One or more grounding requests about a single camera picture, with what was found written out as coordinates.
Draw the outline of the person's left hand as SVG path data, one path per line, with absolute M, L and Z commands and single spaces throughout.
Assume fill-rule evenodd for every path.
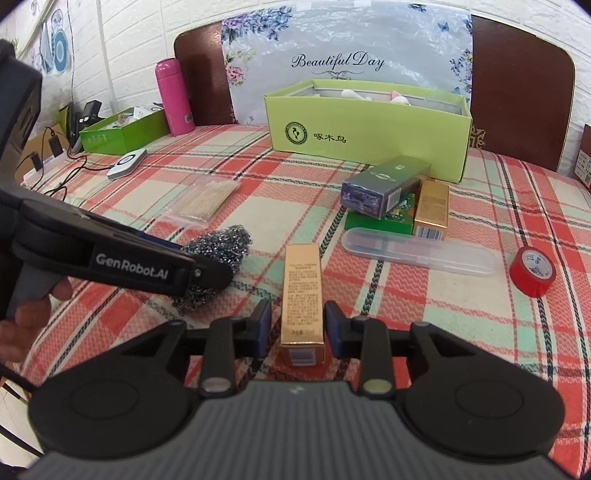
M 41 300 L 20 305 L 13 320 L 1 321 L 1 360 L 11 363 L 22 362 L 30 351 L 35 339 L 49 322 L 51 316 L 50 297 L 60 301 L 69 300 L 73 289 L 67 278 L 58 282 L 49 295 Z

